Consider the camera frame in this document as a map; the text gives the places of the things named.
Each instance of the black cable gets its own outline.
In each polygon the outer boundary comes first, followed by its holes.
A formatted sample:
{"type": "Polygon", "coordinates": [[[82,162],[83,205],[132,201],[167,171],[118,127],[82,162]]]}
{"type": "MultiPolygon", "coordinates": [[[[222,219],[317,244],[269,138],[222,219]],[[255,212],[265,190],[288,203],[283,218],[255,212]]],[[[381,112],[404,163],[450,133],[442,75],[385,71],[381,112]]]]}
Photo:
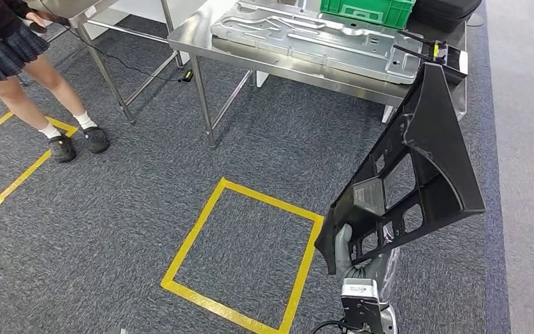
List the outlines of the black cable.
{"type": "MultiPolygon", "coordinates": [[[[50,12],[50,14],[52,14],[54,16],[54,18],[58,17],[56,14],[54,14],[50,8],[48,8],[45,4],[44,4],[44,1],[43,0],[40,0],[40,3],[42,4],[42,6],[44,6],[44,8],[46,8],[46,10],[48,10],[48,12],[50,12]]],[[[91,45],[89,43],[87,43],[85,40],[83,40],[83,38],[81,38],[81,36],[77,35],[74,33],[74,31],[70,30],[69,28],[67,28],[64,24],[61,24],[60,22],[57,22],[58,24],[60,24],[66,31],[68,31],[69,33],[71,33],[72,35],[74,35],[74,37],[80,39],[81,42],[83,42],[85,45],[87,45],[88,47],[91,47],[93,48],[95,51],[99,52],[100,54],[106,56],[106,57],[109,57],[109,58],[112,58],[112,59],[115,59],[117,61],[120,62],[120,64],[122,64],[125,68],[127,68],[128,70],[134,70],[134,71],[137,71],[141,74],[144,74],[144,75],[147,75],[149,77],[153,77],[155,79],[159,79],[159,80],[163,80],[163,81],[168,81],[168,82],[181,82],[181,79],[165,79],[165,78],[161,78],[161,77],[158,77],[156,75],[152,75],[148,72],[145,72],[145,71],[142,71],[136,67],[131,67],[131,66],[128,66],[126,65],[126,63],[124,63],[124,61],[116,56],[112,56],[110,54],[106,54],[105,52],[101,51],[100,49],[96,48],[94,45],[91,45]]]]}
{"type": "Polygon", "coordinates": [[[352,330],[358,333],[372,334],[372,332],[366,331],[363,328],[354,327],[354,326],[351,326],[350,324],[347,324],[344,321],[337,321],[337,320],[329,320],[329,321],[324,321],[324,322],[319,323],[316,327],[314,327],[314,329],[310,332],[310,334],[316,334],[316,332],[318,332],[322,328],[326,326],[332,326],[332,325],[337,325],[339,328],[347,328],[349,330],[352,330]]]}

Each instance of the yellow tape square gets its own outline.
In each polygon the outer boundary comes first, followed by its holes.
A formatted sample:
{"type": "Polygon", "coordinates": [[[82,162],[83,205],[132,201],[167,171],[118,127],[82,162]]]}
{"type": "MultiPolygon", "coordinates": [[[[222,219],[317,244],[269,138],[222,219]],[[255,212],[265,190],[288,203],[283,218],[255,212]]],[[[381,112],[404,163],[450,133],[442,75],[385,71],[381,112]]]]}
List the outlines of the yellow tape square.
{"type": "MultiPolygon", "coordinates": [[[[9,118],[11,118],[11,116],[13,116],[13,114],[10,111],[3,115],[3,117],[0,118],[0,126],[9,118]]],[[[50,117],[46,118],[50,121],[50,123],[52,123],[53,126],[65,130],[66,136],[68,137],[72,136],[78,130],[76,127],[63,123],[59,120],[54,120],[50,117]]],[[[19,187],[23,183],[23,181],[25,181],[29,177],[29,175],[35,172],[35,170],[38,169],[38,167],[40,167],[48,158],[50,158],[50,150],[47,150],[44,154],[42,154],[42,156],[38,158],[38,160],[36,160],[33,164],[31,164],[31,166],[29,166],[17,179],[15,179],[15,181],[13,181],[11,185],[9,185],[5,190],[3,190],[0,193],[0,205],[1,203],[3,203],[7,196],[9,196],[15,189],[17,189],[17,187],[19,187]]]]}
{"type": "Polygon", "coordinates": [[[222,178],[214,189],[210,198],[208,199],[204,209],[202,210],[202,213],[200,214],[200,217],[197,219],[195,225],[183,241],[183,244],[175,255],[173,262],[171,262],[171,265],[169,266],[169,269],[167,270],[167,273],[165,274],[165,277],[161,282],[161,286],[164,289],[176,294],[177,296],[185,298],[188,301],[191,301],[192,303],[201,306],[206,310],[209,310],[210,312],[213,312],[225,319],[234,322],[235,324],[238,324],[239,326],[248,329],[249,331],[253,331],[258,334],[289,333],[293,318],[295,317],[296,310],[298,309],[300,297],[302,296],[302,290],[304,289],[304,283],[306,282],[306,278],[308,276],[310,263],[312,262],[312,257],[314,256],[314,242],[316,241],[316,238],[322,228],[323,221],[324,217],[318,214],[307,211],[300,207],[296,207],[295,205],[283,202],[281,200],[278,200],[277,198],[267,196],[265,194],[259,193],[258,191],[254,191],[239,184],[230,182],[225,178],[222,178]],[[269,205],[278,207],[280,209],[291,212],[292,214],[296,214],[314,222],[312,230],[310,232],[310,236],[308,237],[308,244],[306,246],[306,250],[304,251],[304,255],[302,256],[302,262],[300,263],[298,274],[296,275],[296,281],[293,284],[291,295],[289,297],[286,310],[284,312],[284,318],[279,328],[277,329],[267,326],[255,319],[251,319],[241,314],[240,312],[237,312],[223,304],[220,304],[217,301],[198,294],[197,292],[173,280],[175,278],[175,275],[177,274],[177,271],[179,270],[179,267],[183,263],[183,260],[187,256],[187,252],[189,251],[189,249],[193,245],[193,242],[199,235],[202,227],[208,219],[208,216],[210,215],[211,210],[218,201],[218,198],[220,197],[220,194],[224,191],[224,189],[230,189],[237,193],[254,198],[255,200],[259,200],[261,202],[265,202],[269,205]]]}

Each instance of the plaid skirt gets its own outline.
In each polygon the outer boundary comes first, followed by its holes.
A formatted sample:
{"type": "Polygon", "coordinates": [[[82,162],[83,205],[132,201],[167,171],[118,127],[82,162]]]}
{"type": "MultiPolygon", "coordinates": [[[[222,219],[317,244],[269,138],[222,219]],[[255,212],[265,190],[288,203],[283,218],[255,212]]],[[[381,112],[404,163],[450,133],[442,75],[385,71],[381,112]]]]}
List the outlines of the plaid skirt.
{"type": "Polygon", "coordinates": [[[20,24],[16,32],[0,42],[0,81],[21,73],[26,63],[36,60],[49,47],[48,42],[20,24]]]}

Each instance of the gray floor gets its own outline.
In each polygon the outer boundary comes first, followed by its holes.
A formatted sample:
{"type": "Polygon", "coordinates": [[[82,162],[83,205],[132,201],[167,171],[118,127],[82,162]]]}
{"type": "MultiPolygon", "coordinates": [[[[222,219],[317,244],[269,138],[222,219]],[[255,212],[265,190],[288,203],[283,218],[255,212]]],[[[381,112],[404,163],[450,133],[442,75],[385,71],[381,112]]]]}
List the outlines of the gray floor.
{"type": "MultiPolygon", "coordinates": [[[[135,17],[122,24],[163,32],[135,17]]],[[[394,291],[402,333],[508,332],[485,26],[470,30],[469,44],[476,56],[461,125],[488,213],[404,247],[394,291]]],[[[116,32],[98,45],[149,71],[167,54],[116,32]]],[[[75,135],[76,161],[46,162],[0,206],[0,333],[103,333],[116,326],[135,334],[247,333],[160,287],[214,186],[226,177],[324,214],[383,129],[381,105],[270,77],[260,90],[243,89],[212,151],[192,83],[155,83],[135,102],[137,124],[128,125],[75,38],[57,40],[50,55],[113,147],[94,157],[75,135]]],[[[107,63],[123,78],[122,92],[143,79],[107,63]]],[[[202,70],[216,110],[243,70],[212,61],[202,70]]],[[[27,92],[73,124],[43,89],[32,84],[27,92]]],[[[0,116],[4,111],[0,105],[0,116]]],[[[9,120],[0,129],[0,189],[43,149],[39,134],[9,120]]],[[[309,229],[306,220],[227,191],[175,280],[277,326],[309,229]]],[[[291,332],[341,314],[339,285],[317,253],[291,332]]]]}
{"type": "Polygon", "coordinates": [[[534,333],[534,1],[487,3],[512,331],[534,333]]]}

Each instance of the white sock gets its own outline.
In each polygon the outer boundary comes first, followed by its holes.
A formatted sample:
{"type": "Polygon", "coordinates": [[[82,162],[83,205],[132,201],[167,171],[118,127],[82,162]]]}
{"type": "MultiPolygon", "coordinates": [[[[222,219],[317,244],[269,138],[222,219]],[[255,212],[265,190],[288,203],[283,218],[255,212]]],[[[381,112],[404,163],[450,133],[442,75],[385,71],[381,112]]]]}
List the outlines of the white sock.
{"type": "Polygon", "coordinates": [[[45,134],[46,137],[48,137],[48,139],[52,139],[56,136],[62,136],[60,132],[50,122],[48,122],[47,127],[45,127],[44,129],[38,130],[38,131],[45,134]]]}
{"type": "Polygon", "coordinates": [[[87,115],[87,111],[85,111],[85,113],[83,115],[75,116],[75,118],[79,122],[79,124],[81,125],[81,128],[83,130],[84,129],[88,129],[90,127],[96,127],[97,126],[97,124],[95,124],[95,122],[93,122],[89,118],[89,115],[87,115]]]}

